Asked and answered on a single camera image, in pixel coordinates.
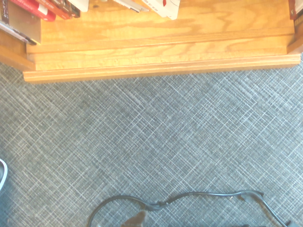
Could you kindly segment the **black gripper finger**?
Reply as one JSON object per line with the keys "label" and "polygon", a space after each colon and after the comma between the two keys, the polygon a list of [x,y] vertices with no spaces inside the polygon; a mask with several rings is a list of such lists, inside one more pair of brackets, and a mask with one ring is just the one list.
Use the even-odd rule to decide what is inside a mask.
{"label": "black gripper finger", "polygon": [[143,227],[146,222],[146,211],[142,210],[134,217],[129,218],[123,223],[124,227]]}

